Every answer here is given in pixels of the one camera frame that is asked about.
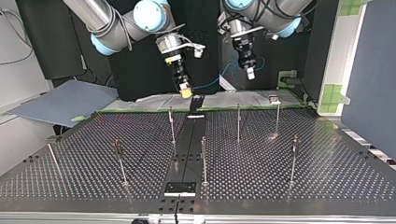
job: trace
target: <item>gray panel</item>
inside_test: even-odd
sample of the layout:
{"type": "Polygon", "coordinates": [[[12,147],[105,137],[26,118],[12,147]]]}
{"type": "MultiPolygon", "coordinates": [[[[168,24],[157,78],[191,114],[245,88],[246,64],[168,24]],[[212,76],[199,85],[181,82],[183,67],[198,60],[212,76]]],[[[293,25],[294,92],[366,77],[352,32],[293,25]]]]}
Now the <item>gray panel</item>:
{"type": "Polygon", "coordinates": [[[304,84],[311,97],[317,101],[332,43],[338,3],[339,0],[322,0],[315,12],[304,70],[304,84]]]}
{"type": "Polygon", "coordinates": [[[396,30],[390,27],[395,21],[396,1],[368,4],[346,94],[351,102],[342,116],[347,127],[392,158],[396,158],[396,30]]]}
{"type": "Polygon", "coordinates": [[[117,98],[117,90],[91,83],[70,80],[61,87],[9,111],[24,118],[59,124],[76,125],[71,119],[89,116],[117,98]]]}

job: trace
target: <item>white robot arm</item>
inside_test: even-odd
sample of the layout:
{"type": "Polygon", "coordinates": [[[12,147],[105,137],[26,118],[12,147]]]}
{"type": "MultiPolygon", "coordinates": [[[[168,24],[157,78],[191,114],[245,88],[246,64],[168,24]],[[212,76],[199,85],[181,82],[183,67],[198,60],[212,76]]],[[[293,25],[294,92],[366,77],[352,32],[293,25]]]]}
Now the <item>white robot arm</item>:
{"type": "Polygon", "coordinates": [[[157,46],[172,69],[175,84],[184,98],[192,96],[190,75],[184,65],[184,48],[194,48],[201,58],[205,46],[192,43],[177,32],[167,0],[142,0],[134,10],[121,15],[106,0],[64,0],[92,33],[91,41],[104,55],[111,55],[147,37],[157,36],[157,46]]]}
{"type": "Polygon", "coordinates": [[[253,32],[267,29],[278,37],[289,37],[301,23],[300,13],[312,0],[220,0],[230,25],[233,47],[239,54],[239,66],[254,79],[256,56],[253,32]]]}

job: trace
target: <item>cable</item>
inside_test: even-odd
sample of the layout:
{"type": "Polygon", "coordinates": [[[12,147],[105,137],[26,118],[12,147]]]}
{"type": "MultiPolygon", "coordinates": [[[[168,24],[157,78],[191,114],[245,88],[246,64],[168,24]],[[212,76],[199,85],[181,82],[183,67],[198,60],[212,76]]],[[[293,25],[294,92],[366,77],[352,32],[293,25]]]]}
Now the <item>cable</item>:
{"type": "Polygon", "coordinates": [[[318,105],[317,105],[317,103],[315,103],[314,98],[312,98],[312,96],[311,96],[311,95],[309,94],[309,92],[306,90],[306,87],[305,87],[305,85],[304,85],[304,83],[303,83],[303,79],[302,79],[302,78],[299,78],[299,79],[300,79],[300,81],[301,81],[301,85],[303,86],[303,89],[304,89],[305,93],[308,95],[309,98],[311,98],[312,103],[314,103],[314,105],[318,108],[318,105]]]}
{"type": "Polygon", "coordinates": [[[89,66],[87,66],[87,70],[89,70],[91,72],[92,76],[95,77],[95,81],[93,83],[98,82],[99,84],[101,84],[103,86],[103,83],[99,80],[98,76],[92,71],[92,69],[89,66]]]}
{"type": "Polygon", "coordinates": [[[318,5],[321,3],[321,0],[318,0],[317,3],[316,3],[313,7],[311,7],[311,8],[310,8],[308,11],[306,11],[305,13],[300,14],[300,16],[291,16],[291,15],[285,13],[285,12],[280,8],[279,3],[278,3],[277,1],[278,1],[278,0],[275,0],[276,9],[277,9],[282,15],[284,15],[284,16],[286,16],[286,17],[294,18],[294,19],[297,19],[297,18],[300,18],[300,17],[302,17],[302,16],[306,16],[306,15],[310,14],[310,13],[313,12],[313,11],[318,7],[318,5]]]}
{"type": "Polygon", "coordinates": [[[254,71],[260,71],[264,68],[265,66],[265,59],[263,57],[260,57],[260,59],[262,59],[262,66],[260,66],[260,68],[255,68],[254,71]]]}
{"type": "Polygon", "coordinates": [[[111,76],[111,78],[107,81],[106,86],[108,87],[108,85],[110,84],[110,82],[114,79],[113,76],[111,76]]]}
{"type": "Polygon", "coordinates": [[[108,76],[107,76],[107,78],[106,78],[106,80],[105,80],[106,86],[108,86],[107,83],[109,83],[109,80],[111,79],[112,75],[113,75],[113,72],[110,72],[110,74],[108,74],[108,76]]]}
{"type": "Polygon", "coordinates": [[[171,28],[171,29],[169,29],[169,30],[158,31],[158,32],[148,32],[148,33],[153,34],[153,35],[165,35],[165,34],[167,34],[167,33],[171,33],[171,32],[174,32],[174,31],[176,31],[176,30],[179,30],[179,29],[183,28],[185,25],[186,25],[186,23],[182,23],[182,24],[180,24],[179,26],[175,26],[174,28],[171,28]]]}
{"type": "Polygon", "coordinates": [[[30,53],[29,53],[26,57],[21,58],[21,59],[18,59],[18,60],[13,61],[13,62],[0,63],[0,66],[1,66],[1,65],[8,65],[8,64],[23,62],[23,61],[25,61],[26,59],[30,58],[30,56],[31,56],[32,54],[33,54],[33,49],[30,50],[30,53]]]}
{"type": "Polygon", "coordinates": [[[218,28],[220,28],[220,29],[223,30],[223,31],[226,31],[226,30],[224,30],[224,29],[222,28],[222,27],[224,26],[224,24],[225,24],[226,22],[235,21],[235,20],[239,20],[239,21],[241,21],[241,22],[243,22],[243,23],[245,23],[245,24],[247,24],[247,25],[249,25],[249,26],[251,26],[251,27],[254,26],[254,24],[253,24],[252,22],[242,20],[243,18],[244,18],[244,16],[242,16],[242,15],[233,14],[233,15],[230,16],[229,18],[225,19],[225,20],[218,26],[218,28]]]}
{"type": "Polygon", "coordinates": [[[21,37],[21,35],[18,33],[17,29],[12,25],[11,21],[7,18],[6,13],[10,13],[12,16],[14,16],[15,18],[18,19],[18,21],[21,23],[21,27],[22,27],[22,30],[25,33],[25,36],[27,36],[21,18],[15,12],[13,12],[13,11],[7,9],[7,8],[0,7],[0,15],[3,16],[6,19],[7,23],[15,31],[16,35],[18,36],[18,38],[30,49],[30,52],[29,52],[28,55],[26,55],[25,57],[23,57],[21,59],[18,59],[18,60],[12,61],[12,62],[0,63],[0,66],[1,65],[13,64],[13,63],[20,63],[20,62],[25,61],[26,59],[30,58],[30,56],[32,56],[32,54],[34,53],[32,46],[28,43],[27,40],[25,40],[25,39],[23,39],[21,37]]]}
{"type": "Polygon", "coordinates": [[[279,18],[284,19],[284,20],[294,20],[294,18],[286,17],[286,16],[280,15],[279,13],[275,12],[272,8],[270,8],[270,6],[268,5],[268,3],[265,2],[265,0],[258,0],[258,1],[262,2],[262,4],[263,4],[270,12],[272,12],[274,15],[278,16],[279,18]]]}
{"type": "Polygon", "coordinates": [[[1,12],[1,15],[3,16],[3,18],[6,19],[6,22],[8,23],[8,25],[14,30],[14,32],[15,32],[15,34],[18,36],[18,38],[19,38],[29,49],[31,49],[31,48],[32,48],[32,45],[29,43],[29,40],[28,40],[28,37],[27,37],[27,34],[26,34],[26,30],[25,30],[25,28],[24,28],[24,26],[23,26],[23,21],[22,21],[22,19],[20,18],[20,16],[18,16],[15,12],[13,12],[13,11],[7,9],[7,8],[3,8],[3,7],[0,7],[0,12],[1,12]],[[18,22],[20,23],[21,28],[22,28],[22,30],[23,30],[23,32],[24,32],[25,38],[22,38],[22,37],[21,37],[20,33],[18,33],[18,31],[17,31],[17,29],[15,28],[15,26],[12,24],[12,22],[11,22],[11,21],[9,20],[9,18],[7,17],[6,13],[9,13],[11,16],[13,16],[14,18],[16,18],[16,19],[18,20],[18,22]]]}
{"type": "Polygon", "coordinates": [[[208,88],[210,86],[212,86],[213,84],[215,84],[216,82],[218,82],[220,80],[220,77],[223,77],[225,72],[227,71],[227,69],[230,67],[230,65],[235,65],[235,63],[227,63],[227,65],[225,66],[223,72],[219,75],[218,78],[216,78],[214,81],[212,81],[209,84],[206,85],[202,85],[202,86],[197,86],[197,87],[193,87],[193,90],[200,90],[200,89],[204,89],[204,88],[208,88]]]}
{"type": "MultiPolygon", "coordinates": [[[[269,6],[270,3],[271,3],[271,0],[268,0],[267,1],[268,6],[269,6]]],[[[257,22],[257,21],[262,19],[262,16],[266,12],[266,10],[267,10],[267,7],[264,5],[264,8],[262,9],[262,12],[260,13],[259,17],[255,20],[255,22],[257,22]]]]}

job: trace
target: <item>metal pin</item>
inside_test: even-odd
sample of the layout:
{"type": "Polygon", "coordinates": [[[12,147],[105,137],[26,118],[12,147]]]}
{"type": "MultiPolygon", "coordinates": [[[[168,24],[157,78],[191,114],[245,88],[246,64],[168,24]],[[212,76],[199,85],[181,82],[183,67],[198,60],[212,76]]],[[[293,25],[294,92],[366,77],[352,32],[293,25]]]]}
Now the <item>metal pin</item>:
{"type": "Polygon", "coordinates": [[[209,185],[209,183],[207,182],[207,176],[206,176],[206,138],[202,137],[202,141],[201,141],[201,157],[202,160],[204,162],[204,186],[209,185]]]}
{"type": "Polygon", "coordinates": [[[51,155],[53,161],[56,163],[56,165],[58,165],[58,160],[56,159],[55,153],[53,152],[52,145],[50,143],[48,143],[47,146],[49,148],[49,152],[50,152],[50,155],[51,155]]]}
{"type": "Polygon", "coordinates": [[[241,141],[241,107],[238,105],[238,143],[241,141]]]}
{"type": "Polygon", "coordinates": [[[169,109],[169,122],[171,123],[171,129],[172,129],[172,144],[175,145],[176,144],[176,139],[175,139],[175,128],[174,128],[172,107],[169,109]]]}
{"type": "Polygon", "coordinates": [[[270,95],[269,96],[270,104],[271,105],[277,105],[277,110],[276,110],[276,127],[275,127],[275,132],[273,135],[273,139],[277,138],[279,135],[278,133],[278,127],[279,127],[279,115],[280,115],[280,105],[281,102],[279,101],[279,97],[277,95],[270,95]]]}
{"type": "Polygon", "coordinates": [[[294,182],[293,182],[294,169],[295,169],[295,164],[296,164],[296,158],[297,158],[298,153],[300,151],[300,137],[298,136],[298,134],[294,135],[292,150],[293,150],[293,165],[291,166],[290,188],[294,184],[294,182]]]}
{"type": "Polygon", "coordinates": [[[51,155],[53,161],[55,162],[56,168],[58,169],[58,173],[59,173],[59,175],[60,175],[60,177],[61,177],[61,179],[63,181],[64,177],[62,175],[61,167],[59,166],[58,160],[56,159],[55,153],[54,153],[54,151],[52,149],[52,145],[50,143],[48,143],[47,146],[49,148],[50,155],[51,155]]]}
{"type": "Polygon", "coordinates": [[[126,179],[126,174],[125,174],[125,168],[122,163],[122,155],[123,155],[123,149],[121,147],[121,141],[119,138],[116,138],[116,141],[114,142],[114,153],[116,155],[116,160],[120,163],[120,168],[122,172],[122,178],[124,182],[122,183],[123,186],[128,186],[128,181],[126,179]]]}

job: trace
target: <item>perforated metal table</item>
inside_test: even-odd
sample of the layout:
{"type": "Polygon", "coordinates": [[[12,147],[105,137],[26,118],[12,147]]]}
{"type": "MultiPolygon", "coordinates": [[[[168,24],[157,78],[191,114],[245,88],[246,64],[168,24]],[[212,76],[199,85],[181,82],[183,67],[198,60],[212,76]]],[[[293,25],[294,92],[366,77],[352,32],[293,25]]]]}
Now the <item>perforated metal table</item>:
{"type": "Polygon", "coordinates": [[[167,113],[96,114],[53,145],[58,165],[45,147],[0,177],[0,223],[15,212],[26,218],[68,213],[65,219],[85,214],[93,220],[155,217],[181,223],[396,220],[396,173],[331,122],[313,110],[285,109],[279,135],[272,138],[275,110],[241,115],[238,143],[236,111],[206,112],[205,119],[176,113],[174,147],[167,113]],[[301,152],[290,183],[295,134],[301,152]],[[125,149],[127,187],[113,152],[116,138],[125,149]],[[195,183],[196,195],[165,197],[173,182],[195,183]]]}

